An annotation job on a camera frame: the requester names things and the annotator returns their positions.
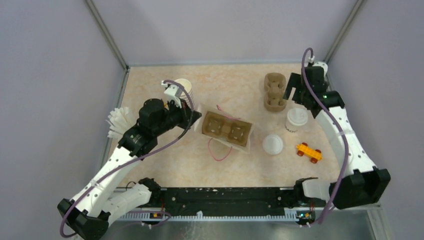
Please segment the white paper coffee cup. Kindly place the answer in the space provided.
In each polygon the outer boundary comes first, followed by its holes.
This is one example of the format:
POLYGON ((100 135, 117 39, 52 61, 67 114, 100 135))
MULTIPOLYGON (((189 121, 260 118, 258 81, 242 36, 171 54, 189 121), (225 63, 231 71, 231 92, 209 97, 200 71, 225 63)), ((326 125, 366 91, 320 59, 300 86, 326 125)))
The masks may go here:
POLYGON ((293 107, 286 115, 285 128, 291 133, 304 127, 309 120, 308 111, 303 108, 293 107))

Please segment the cream Cakes paper bag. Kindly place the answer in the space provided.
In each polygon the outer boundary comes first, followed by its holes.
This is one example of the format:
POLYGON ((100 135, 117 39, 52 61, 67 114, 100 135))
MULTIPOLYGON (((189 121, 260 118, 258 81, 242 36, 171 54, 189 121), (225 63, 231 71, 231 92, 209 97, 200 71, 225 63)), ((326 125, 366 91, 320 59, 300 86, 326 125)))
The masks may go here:
POLYGON ((217 162, 225 160, 232 151, 245 154, 251 152, 251 136, 255 124, 236 117, 216 105, 212 107, 200 103, 196 109, 201 117, 194 124, 194 131, 208 138, 207 148, 210 156, 217 162), (227 147, 225 156, 217 158, 211 150, 211 142, 217 141, 227 147))

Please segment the white plastic cup lid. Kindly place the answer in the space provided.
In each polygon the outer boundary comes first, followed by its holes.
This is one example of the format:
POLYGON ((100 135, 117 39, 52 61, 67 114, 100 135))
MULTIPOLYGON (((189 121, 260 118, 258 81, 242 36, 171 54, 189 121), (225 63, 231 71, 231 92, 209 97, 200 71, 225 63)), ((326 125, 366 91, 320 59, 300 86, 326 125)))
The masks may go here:
POLYGON ((308 119, 308 112, 305 109, 294 107, 287 112, 287 121, 293 126, 304 126, 308 119))

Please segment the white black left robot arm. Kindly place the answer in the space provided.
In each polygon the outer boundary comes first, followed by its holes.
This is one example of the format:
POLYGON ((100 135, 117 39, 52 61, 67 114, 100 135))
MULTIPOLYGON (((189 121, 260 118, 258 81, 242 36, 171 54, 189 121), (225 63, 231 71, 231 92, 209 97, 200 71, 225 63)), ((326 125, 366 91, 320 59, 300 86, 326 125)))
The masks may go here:
POLYGON ((134 208, 144 204, 156 206, 161 194, 141 183, 115 197, 110 196, 133 168, 179 141, 200 117, 191 98, 167 103, 159 98, 146 100, 138 111, 135 125, 123 134, 100 171, 83 190, 58 204, 62 217, 60 235, 99 240, 110 225, 134 208))

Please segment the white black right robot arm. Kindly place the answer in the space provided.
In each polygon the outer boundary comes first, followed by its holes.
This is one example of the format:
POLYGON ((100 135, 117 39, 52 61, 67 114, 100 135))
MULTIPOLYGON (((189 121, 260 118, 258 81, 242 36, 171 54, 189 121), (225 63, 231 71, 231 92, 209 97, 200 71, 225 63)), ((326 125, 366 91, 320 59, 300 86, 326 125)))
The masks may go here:
POLYGON ((323 67, 307 66, 301 73, 290 74, 283 95, 285 100, 292 99, 311 112, 340 166, 334 182, 317 177, 297 180, 293 200, 307 206, 313 199, 320 199, 339 210, 376 204, 391 175, 367 155, 350 124, 342 97, 335 90, 329 91, 328 86, 323 67))

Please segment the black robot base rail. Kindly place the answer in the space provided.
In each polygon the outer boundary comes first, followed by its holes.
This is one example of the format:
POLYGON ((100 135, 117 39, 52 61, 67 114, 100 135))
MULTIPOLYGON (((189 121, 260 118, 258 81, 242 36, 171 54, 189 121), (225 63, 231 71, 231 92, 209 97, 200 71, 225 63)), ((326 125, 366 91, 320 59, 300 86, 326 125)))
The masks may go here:
POLYGON ((283 216, 287 209, 324 207, 317 198, 301 198, 297 190, 284 187, 161 187, 152 178, 138 181, 152 191, 141 208, 159 208, 173 217, 266 217, 283 216))

